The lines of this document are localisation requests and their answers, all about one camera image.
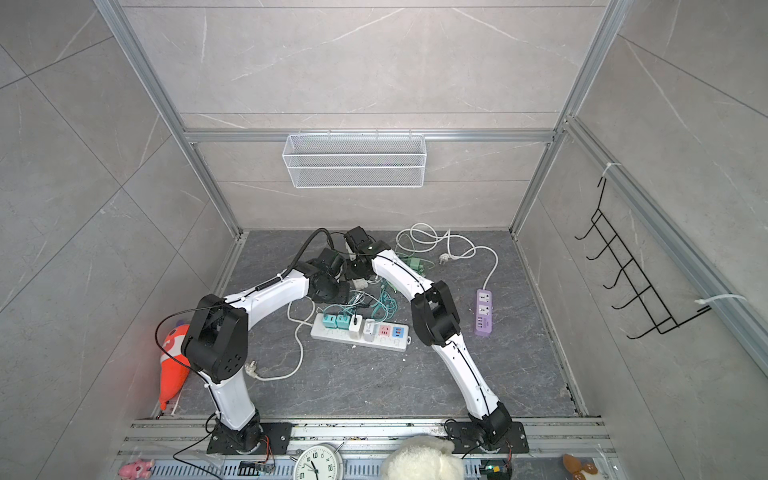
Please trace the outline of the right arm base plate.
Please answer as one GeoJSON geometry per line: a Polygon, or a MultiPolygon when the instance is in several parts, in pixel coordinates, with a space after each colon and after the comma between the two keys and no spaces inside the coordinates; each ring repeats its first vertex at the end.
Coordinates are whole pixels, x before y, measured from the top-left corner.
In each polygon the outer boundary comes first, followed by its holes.
{"type": "Polygon", "coordinates": [[[527,454],[530,447],[524,426],[512,422],[503,432],[486,432],[471,421],[447,419],[443,429],[448,440],[454,444],[454,452],[462,455],[482,453],[527,454]]]}

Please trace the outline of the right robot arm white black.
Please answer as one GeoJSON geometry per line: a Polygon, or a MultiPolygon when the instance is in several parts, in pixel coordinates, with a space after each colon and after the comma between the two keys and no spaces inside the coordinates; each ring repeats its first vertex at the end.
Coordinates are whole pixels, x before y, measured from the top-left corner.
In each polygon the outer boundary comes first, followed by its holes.
{"type": "Polygon", "coordinates": [[[372,240],[361,227],[347,231],[344,239],[354,256],[349,266],[355,275],[365,279],[378,276],[410,301],[413,331],[440,356],[460,389],[470,419],[472,442],[487,451],[499,448],[513,420],[468,351],[448,285],[421,276],[388,244],[372,240]]]}

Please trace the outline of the white charger with black cable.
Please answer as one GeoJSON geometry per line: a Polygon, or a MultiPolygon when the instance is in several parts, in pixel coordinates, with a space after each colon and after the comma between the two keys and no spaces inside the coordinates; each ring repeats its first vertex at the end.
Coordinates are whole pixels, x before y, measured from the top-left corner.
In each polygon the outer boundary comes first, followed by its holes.
{"type": "Polygon", "coordinates": [[[361,315],[353,315],[348,329],[349,336],[352,339],[359,339],[362,335],[364,319],[361,315]]]}

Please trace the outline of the white 66W charger with cable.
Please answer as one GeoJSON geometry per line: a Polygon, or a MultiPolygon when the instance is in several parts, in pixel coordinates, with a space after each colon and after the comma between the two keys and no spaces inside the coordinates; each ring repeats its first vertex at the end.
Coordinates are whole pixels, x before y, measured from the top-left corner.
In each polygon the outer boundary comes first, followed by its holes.
{"type": "Polygon", "coordinates": [[[375,337],[378,326],[391,319],[393,307],[388,294],[381,289],[378,295],[373,295],[367,291],[352,291],[351,303],[355,310],[360,310],[364,318],[363,338],[366,341],[372,341],[375,337]]]}

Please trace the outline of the white multicolour power strip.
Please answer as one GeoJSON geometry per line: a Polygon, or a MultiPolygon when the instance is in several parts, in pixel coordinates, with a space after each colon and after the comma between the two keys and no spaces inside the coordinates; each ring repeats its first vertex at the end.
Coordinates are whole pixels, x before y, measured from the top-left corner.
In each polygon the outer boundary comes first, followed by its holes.
{"type": "Polygon", "coordinates": [[[319,313],[310,335],[315,340],[395,352],[405,352],[411,344],[407,325],[376,321],[358,314],[319,313]]]}

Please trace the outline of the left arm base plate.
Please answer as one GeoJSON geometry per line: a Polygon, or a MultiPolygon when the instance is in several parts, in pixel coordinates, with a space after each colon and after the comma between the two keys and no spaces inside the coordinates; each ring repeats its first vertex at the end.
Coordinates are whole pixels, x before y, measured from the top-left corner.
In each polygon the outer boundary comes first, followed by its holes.
{"type": "Polygon", "coordinates": [[[290,422],[262,423],[258,414],[241,430],[234,430],[220,421],[211,434],[207,454],[221,455],[275,455],[287,453],[293,424],[290,422]]]}

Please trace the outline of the teal charger plug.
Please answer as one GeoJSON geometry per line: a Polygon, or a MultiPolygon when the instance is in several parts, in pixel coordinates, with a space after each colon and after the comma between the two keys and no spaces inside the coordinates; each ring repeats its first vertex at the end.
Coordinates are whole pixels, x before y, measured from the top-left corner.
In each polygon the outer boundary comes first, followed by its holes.
{"type": "Polygon", "coordinates": [[[338,314],[336,316],[336,328],[340,330],[348,330],[352,317],[348,314],[338,314]]]}
{"type": "Polygon", "coordinates": [[[323,325],[328,329],[337,329],[336,316],[332,314],[324,314],[323,325]]]}

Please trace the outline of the purple small power strip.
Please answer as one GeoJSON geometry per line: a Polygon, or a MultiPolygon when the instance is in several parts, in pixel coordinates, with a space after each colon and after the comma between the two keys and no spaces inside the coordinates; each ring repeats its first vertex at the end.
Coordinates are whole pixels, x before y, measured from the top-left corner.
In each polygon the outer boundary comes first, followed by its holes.
{"type": "Polygon", "coordinates": [[[478,289],[475,309],[475,333],[478,336],[488,337],[492,333],[492,309],[492,293],[488,290],[478,289]]]}

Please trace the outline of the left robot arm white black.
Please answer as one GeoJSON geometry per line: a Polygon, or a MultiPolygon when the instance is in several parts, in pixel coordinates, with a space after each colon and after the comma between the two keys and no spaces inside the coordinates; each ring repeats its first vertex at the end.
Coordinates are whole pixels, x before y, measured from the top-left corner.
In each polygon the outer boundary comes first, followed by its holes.
{"type": "Polygon", "coordinates": [[[316,303],[344,300],[349,287],[339,282],[342,254],[332,233],[312,232],[289,265],[271,279],[227,297],[209,294],[188,312],[187,333],[179,343],[186,360],[156,346],[170,360],[205,381],[216,406],[218,433],[240,453],[256,450],[262,437],[259,413],[245,384],[248,333],[274,311],[303,298],[316,303]]]}

